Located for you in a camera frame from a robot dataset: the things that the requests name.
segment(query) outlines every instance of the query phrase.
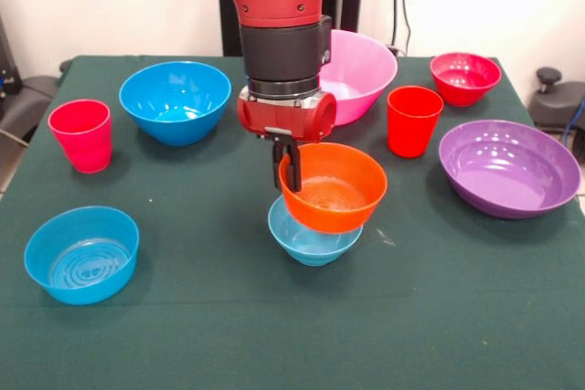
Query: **black pole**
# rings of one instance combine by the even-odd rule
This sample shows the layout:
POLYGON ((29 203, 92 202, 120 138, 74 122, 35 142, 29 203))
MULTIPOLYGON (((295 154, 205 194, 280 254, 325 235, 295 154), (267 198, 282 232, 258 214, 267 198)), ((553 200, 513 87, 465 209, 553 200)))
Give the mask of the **black pole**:
POLYGON ((221 14, 221 43, 224 57, 241 57, 238 10, 233 0, 219 0, 221 14))
POLYGON ((0 17, 0 92, 16 95, 22 89, 22 80, 8 45, 8 37, 0 17))

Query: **green tablecloth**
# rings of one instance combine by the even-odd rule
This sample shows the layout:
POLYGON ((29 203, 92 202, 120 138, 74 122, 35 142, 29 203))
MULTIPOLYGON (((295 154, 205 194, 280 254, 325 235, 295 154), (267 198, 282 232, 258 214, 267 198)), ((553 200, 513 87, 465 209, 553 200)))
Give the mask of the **green tablecloth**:
MULTIPOLYGON (((271 145, 242 130, 235 99, 203 142, 165 147, 118 104, 124 79, 169 58, 77 58, 53 107, 112 107, 106 171, 76 174, 45 121, 0 202, 0 387, 89 389, 585 388, 585 221, 576 202, 534 220, 465 204, 437 145, 478 118, 529 122, 510 82, 470 109, 447 107, 428 153, 385 144, 385 100, 332 142, 388 173, 388 194, 358 243, 311 269, 273 241, 271 145), (117 296, 74 308, 28 278, 23 250, 44 221, 110 205, 141 229, 138 268, 117 296)), ((238 58, 224 70, 234 96, 238 58)), ((391 87, 432 87, 426 58, 402 58, 391 87)))

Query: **plastic cup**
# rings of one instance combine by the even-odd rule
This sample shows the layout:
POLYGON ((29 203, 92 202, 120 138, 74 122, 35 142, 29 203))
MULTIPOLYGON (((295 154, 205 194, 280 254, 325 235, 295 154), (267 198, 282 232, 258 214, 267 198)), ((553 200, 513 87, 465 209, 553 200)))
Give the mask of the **plastic cup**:
POLYGON ((405 158, 422 156, 443 109, 441 96, 418 86, 404 86, 388 95, 388 148, 405 158))
POLYGON ((73 167, 83 174, 104 170, 112 159, 112 116, 98 100, 73 100, 48 116, 48 127, 73 167))

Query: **blue bowl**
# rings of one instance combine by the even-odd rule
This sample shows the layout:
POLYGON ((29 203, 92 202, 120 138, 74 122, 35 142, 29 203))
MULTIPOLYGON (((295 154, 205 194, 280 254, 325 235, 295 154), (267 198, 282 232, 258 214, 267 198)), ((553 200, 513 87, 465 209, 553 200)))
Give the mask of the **blue bowl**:
POLYGON ((51 218, 34 233, 25 250, 25 268, 55 299, 88 305, 128 283, 138 241, 138 226, 124 212, 81 207, 51 218))
POLYGON ((182 146, 199 142, 218 125, 230 95, 231 84, 221 70, 177 61, 134 73, 120 89, 120 103, 143 131, 182 146))
POLYGON ((315 232, 289 214, 282 196, 272 204, 268 226, 282 248, 309 267, 321 267, 339 258, 356 243, 364 229, 337 235, 315 232))

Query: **bowl rim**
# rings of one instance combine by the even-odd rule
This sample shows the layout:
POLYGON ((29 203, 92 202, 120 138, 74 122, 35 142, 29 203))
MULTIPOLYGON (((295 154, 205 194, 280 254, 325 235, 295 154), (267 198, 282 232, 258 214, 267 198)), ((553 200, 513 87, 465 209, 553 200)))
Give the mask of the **bowl rim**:
MULTIPOLYGON (((295 199, 297 199, 299 202, 301 202, 301 204, 308 206, 308 207, 311 207, 312 209, 315 209, 317 211, 324 212, 324 213, 335 212, 335 213, 341 213, 341 214, 353 214, 355 212, 364 212, 364 211, 367 211, 367 210, 377 206, 380 203, 380 201, 382 201, 382 198, 384 198, 384 196, 386 195, 386 192, 388 191, 388 176, 386 175, 386 171, 384 170, 382 165, 380 163, 378 163, 378 161, 376 159, 374 159, 374 157, 372 157, 371 155, 369 155, 367 153, 364 153, 362 150, 355 148, 353 146, 345 145, 344 143, 336 143, 336 142, 306 143, 304 145, 299 146, 299 150, 301 150, 302 148, 319 148, 320 145, 322 145, 322 146, 335 145, 337 147, 342 147, 342 148, 345 148, 347 150, 352 150, 356 153, 359 153, 361 155, 366 156, 370 161, 374 162, 376 164, 376 166, 378 167, 378 170, 384 175, 384 190, 382 191, 380 196, 378 198, 376 198, 376 200, 374 200, 372 203, 368 203, 367 205, 359 207, 358 209, 332 211, 330 209, 325 209, 325 208, 322 208, 319 206, 312 205, 311 203, 307 203, 300 196, 298 196, 296 193, 291 191, 291 189, 289 189, 286 184, 282 184, 282 186, 283 186, 282 191, 283 192, 286 192, 287 194, 292 195, 295 199)), ((279 172, 278 172, 279 181, 281 179, 281 163, 279 163, 279 172)))
POLYGON ((125 111, 126 111, 128 114, 131 114, 131 115, 132 115, 134 118, 140 119, 141 121, 147 121, 147 122, 156 122, 156 123, 165 123, 165 124, 167 124, 167 123, 182 123, 182 122, 189 122, 189 121, 196 121, 196 120, 200 120, 200 119, 202 119, 202 118, 205 118, 206 116, 209 116, 209 115, 211 115, 211 114, 215 113, 216 111, 219 111, 220 109, 222 109, 222 108, 223 108, 223 107, 224 107, 224 106, 225 106, 225 105, 228 103, 229 99, 231 98, 231 92, 232 92, 232 86, 231 86, 231 81, 229 80, 228 76, 227 76, 227 75, 226 75, 226 74, 225 74, 223 71, 221 71, 220 69, 216 68, 215 66, 211 66, 211 65, 209 65, 209 64, 207 64, 207 63, 200 63, 200 62, 198 62, 198 61, 188 61, 188 60, 185 60, 185 61, 166 61, 166 62, 163 62, 163 63, 156 63, 156 64, 153 64, 153 65, 151 65, 151 66, 147 66, 147 67, 145 67, 145 68, 142 68, 142 69, 140 69, 140 70, 136 70, 136 71, 135 71, 135 72, 134 72, 132 75, 130 75, 128 78, 126 78, 126 80, 125 80, 125 81, 124 81, 124 83, 121 85, 121 87, 120 87, 120 89, 119 89, 119 91, 118 91, 118 101, 120 102, 120 105, 122 106, 122 108, 123 108, 123 109, 124 109, 124 110, 125 110, 125 111), (128 84, 128 82, 129 82, 130 80, 132 80, 134 77, 136 77, 136 76, 138 76, 138 75, 140 75, 140 74, 144 73, 144 72, 145 72, 145 71, 147 71, 147 70, 150 70, 150 69, 157 69, 157 68, 159 68, 159 67, 161 67, 161 66, 166 66, 166 65, 169 65, 169 64, 187 64, 187 65, 192 65, 192 66, 193 66, 193 65, 198 65, 198 66, 203 66, 203 67, 205 67, 205 68, 207 68, 207 69, 215 70, 216 72, 218 72, 218 73, 219 73, 219 75, 220 75, 221 77, 223 77, 223 79, 224 79, 224 80, 227 82, 227 84, 228 84, 228 93, 226 93, 226 98, 225 98, 224 100, 222 100, 222 101, 220 102, 220 104, 218 104, 218 106, 216 106, 216 108, 215 108, 215 109, 213 109, 213 110, 211 110, 211 111, 209 111, 209 112, 207 112, 207 113, 205 113, 205 114, 203 114, 203 115, 201 115, 201 116, 197 117, 196 119, 188 119, 188 118, 184 118, 184 119, 182 119, 182 120, 180 120, 180 121, 159 121, 159 120, 152 119, 152 118, 145 118, 144 116, 141 116, 141 115, 137 114, 136 112, 134 112, 134 111, 130 110, 130 109, 129 109, 129 108, 128 108, 128 107, 127 107, 125 104, 124 104, 124 101, 123 101, 123 98, 122 98, 122 92, 123 92, 124 88, 126 87, 126 85, 128 84))
POLYGON ((351 240, 349 242, 349 244, 347 244, 345 247, 339 248, 339 249, 337 249, 335 251, 330 251, 328 253, 306 253, 304 251, 298 250, 297 248, 292 248, 291 246, 289 246, 288 244, 286 244, 284 241, 282 241, 281 239, 278 238, 276 232, 274 231, 274 228, 272 227, 271 218, 272 218, 272 213, 274 212, 274 209, 276 209, 276 207, 279 204, 282 204, 282 206, 284 207, 284 210, 285 210, 286 214, 291 219, 293 219, 294 221, 296 221, 301 227, 304 227, 304 228, 306 228, 308 230, 312 230, 312 229, 309 228, 309 227, 307 227, 307 226, 305 226, 305 225, 303 225, 303 224, 301 224, 301 223, 299 223, 299 221, 297 221, 294 218, 294 216, 291 215, 291 213, 289 212, 288 208, 286 207, 286 202, 284 201, 284 195, 280 195, 276 200, 274 200, 274 202, 271 205, 271 208, 268 211, 268 228, 271 231, 272 237, 274 237, 274 239, 276 239, 276 241, 282 247, 284 247, 286 250, 292 251, 294 253, 298 253, 300 255, 326 258, 328 256, 334 256, 334 255, 343 253, 344 251, 347 251, 349 248, 351 248, 357 242, 357 240, 359 239, 359 237, 361 237, 362 232, 364 231, 364 226, 363 225, 360 226, 359 228, 356 228, 355 230, 351 230, 351 231, 345 232, 345 233, 331 233, 331 234, 328 234, 328 233, 318 232, 316 230, 313 230, 313 232, 315 232, 315 233, 320 233, 322 235, 334 235, 334 236, 341 236, 341 235, 346 235, 346 234, 349 234, 349 233, 356 233, 356 237, 353 240, 351 240))
MULTIPOLYGON (((461 129, 462 127, 465 127, 467 125, 478 125, 478 124, 482 124, 482 123, 500 123, 500 124, 504 124, 504 125, 513 125, 516 127, 519 127, 523 130, 527 130, 529 132, 533 132, 536 135, 540 136, 543 139, 547 139, 552 141, 552 142, 556 142, 553 138, 551 138, 550 136, 548 136, 546 133, 542 132, 541 130, 539 130, 538 128, 535 127, 531 127, 529 125, 526 125, 524 123, 521 122, 515 122, 515 121, 506 121, 504 119, 481 119, 481 120, 477 120, 477 121, 469 121, 469 122, 464 122, 464 123, 460 123, 459 125, 454 126, 453 128, 451 128, 450 130, 448 130, 441 138, 441 141, 439 142, 439 161, 441 162, 441 167, 443 169, 443 171, 449 175, 449 177, 456 182, 457 184, 460 184, 459 181, 457 180, 457 177, 455 175, 453 175, 453 173, 448 169, 445 161, 443 160, 443 156, 441 155, 441 150, 443 148, 443 143, 445 142, 445 140, 447 139, 448 136, 450 136, 455 130, 457 129, 461 129)), ((579 188, 581 185, 581 171, 580 171, 580 167, 579 167, 579 163, 577 162, 577 159, 575 159, 575 157, 573 156, 573 154, 562 144, 562 143, 558 143, 558 146, 564 150, 564 153, 570 158, 571 163, 573 163, 574 165, 574 169, 577 170, 577 175, 579 176, 579 179, 577 181, 576 187, 573 191, 571 191, 572 195, 566 196, 564 198, 562 198, 561 200, 557 201, 556 203, 552 204, 552 205, 546 205, 546 206, 541 206, 541 207, 537 207, 534 209, 520 209, 518 207, 513 207, 513 206, 504 206, 504 205, 499 205, 497 203, 494 203, 493 201, 487 200, 482 196, 479 196, 478 194, 476 194, 473 191, 470 191, 469 189, 467 189, 465 186, 463 186, 461 184, 461 187, 464 188, 465 190, 467 190, 468 192, 470 192, 471 194, 473 194, 473 196, 479 198, 480 200, 482 200, 485 203, 488 203, 492 206, 497 206, 497 207, 501 207, 501 208, 505 208, 511 212, 517 212, 517 213, 526 213, 526 212, 530 212, 530 213, 535 213, 535 214, 541 214, 541 213, 546 213, 549 212, 551 210, 554 210, 558 207, 561 207, 563 205, 565 205, 566 203, 568 203, 571 199, 573 199, 575 197, 575 195, 579 192, 579 188)))
POLYGON ((489 90, 489 89, 495 87, 502 80, 502 77, 504 76, 503 75, 503 72, 502 72, 502 69, 498 66, 498 64, 495 61, 491 60, 488 57, 484 57, 482 55, 474 54, 472 52, 447 52, 447 53, 444 53, 444 54, 437 55, 436 57, 433 57, 432 58, 431 63, 430 63, 430 68, 431 68, 431 74, 432 74, 432 76, 434 78, 436 78, 438 81, 440 81, 443 84, 447 84, 449 86, 455 87, 456 89, 463 89, 463 90, 489 90), (460 84, 455 85, 455 84, 451 84, 450 82, 445 81, 443 78, 441 78, 441 76, 439 75, 439 73, 437 73, 434 65, 435 65, 435 62, 438 59, 441 59, 443 57, 449 57, 449 56, 452 56, 452 55, 464 55, 464 56, 467 56, 467 57, 476 57, 476 58, 480 58, 483 61, 486 61, 488 64, 491 64, 492 66, 495 66, 495 68, 496 68, 496 70, 498 72, 497 79, 495 79, 494 81, 492 81, 489 84, 484 85, 484 86, 468 86, 468 85, 460 85, 460 84))
POLYGON ((49 218, 47 221, 45 221, 39 228, 37 228, 37 230, 35 230, 35 232, 30 236, 30 238, 27 241, 27 246, 25 247, 25 253, 23 256, 23 260, 25 263, 25 270, 27 271, 28 276, 35 281, 38 285, 40 285, 41 287, 45 288, 46 290, 60 290, 60 291, 73 291, 73 290, 83 290, 86 288, 90 288, 90 287, 94 287, 96 285, 100 285, 101 283, 103 283, 105 280, 107 279, 111 279, 113 276, 116 276, 117 274, 119 274, 120 272, 122 272, 130 263, 131 263, 131 259, 133 259, 137 254, 138 254, 138 248, 140 247, 140 229, 138 228, 138 225, 136 224, 136 221, 134 221, 134 219, 129 216, 128 214, 126 214, 124 211, 117 209, 115 207, 111 207, 111 206, 82 206, 82 207, 75 207, 73 209, 70 210, 66 210, 65 212, 61 212, 60 214, 57 214, 55 216, 52 216, 51 218, 49 218), (33 242, 33 240, 37 237, 37 235, 45 228, 48 226, 49 223, 51 223, 53 220, 56 220, 58 218, 62 218, 64 216, 68 216, 72 213, 75 212, 80 212, 83 210, 94 210, 94 209, 100 209, 100 210, 109 210, 111 212, 114 212, 120 216, 125 217, 126 220, 128 220, 129 224, 131 225, 131 227, 135 230, 136 232, 136 249, 134 250, 134 252, 132 252, 130 254, 130 257, 126 260, 126 262, 115 272, 113 273, 111 276, 109 276, 108 278, 102 279, 98 282, 95 283, 91 283, 90 285, 82 285, 82 286, 78 286, 78 287, 72 287, 72 288, 61 288, 61 287, 55 287, 53 285, 50 285, 46 282, 43 282, 39 279, 37 279, 36 276, 33 276, 32 273, 30 272, 30 270, 28 269, 28 263, 27 263, 27 255, 30 249, 30 245, 33 242))
POLYGON ((379 41, 377 41, 376 39, 374 39, 372 37, 368 37, 368 36, 365 36, 363 34, 359 34, 357 32, 345 31, 343 29, 332 29, 331 33, 338 34, 338 35, 349 34, 349 35, 351 35, 352 38, 360 38, 363 40, 370 41, 370 42, 374 43, 376 46, 378 46, 378 47, 384 49, 386 52, 388 52, 388 55, 389 55, 388 59, 390 59, 391 60, 390 62, 394 65, 394 69, 393 69, 394 72, 388 76, 388 82, 381 87, 376 87, 375 89, 372 89, 372 90, 367 91, 367 92, 360 91, 361 96, 359 98, 353 98, 351 100, 340 100, 339 102, 346 102, 346 101, 351 102, 353 100, 364 99, 365 97, 371 96, 371 95, 374 95, 377 99, 379 97, 379 94, 387 86, 390 85, 390 83, 396 78, 396 76, 399 73, 399 62, 396 59, 396 57, 394 56, 394 54, 392 52, 390 52, 386 46, 384 46, 382 43, 380 43, 379 41))

